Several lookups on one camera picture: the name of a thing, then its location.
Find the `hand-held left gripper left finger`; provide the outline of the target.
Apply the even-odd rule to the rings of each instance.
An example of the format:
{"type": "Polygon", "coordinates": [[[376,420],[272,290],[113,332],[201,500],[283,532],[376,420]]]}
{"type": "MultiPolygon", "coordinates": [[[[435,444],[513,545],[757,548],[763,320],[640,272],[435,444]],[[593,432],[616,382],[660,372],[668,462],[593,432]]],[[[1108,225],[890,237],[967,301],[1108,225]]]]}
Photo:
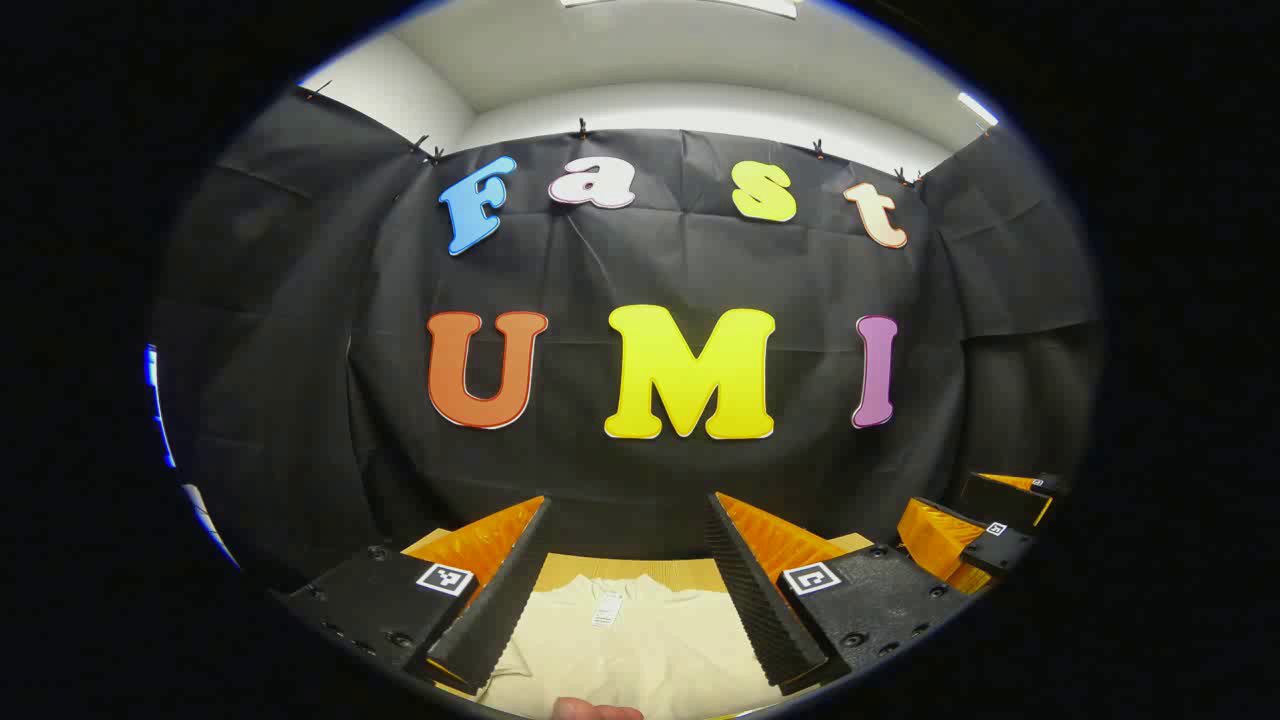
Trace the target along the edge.
{"type": "Polygon", "coordinates": [[[379,667],[475,694],[532,593],[553,512],[536,496],[408,550],[369,546],[287,594],[285,607],[379,667]]]}

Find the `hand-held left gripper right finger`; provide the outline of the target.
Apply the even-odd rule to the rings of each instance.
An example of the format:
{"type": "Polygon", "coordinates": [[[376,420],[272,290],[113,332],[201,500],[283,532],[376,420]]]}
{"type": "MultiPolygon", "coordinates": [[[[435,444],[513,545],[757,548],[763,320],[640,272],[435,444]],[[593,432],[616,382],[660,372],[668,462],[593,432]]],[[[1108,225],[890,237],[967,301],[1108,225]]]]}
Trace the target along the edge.
{"type": "Polygon", "coordinates": [[[856,682],[977,601],[887,544],[844,551],[721,492],[705,541],[765,679],[782,694],[856,682]]]}

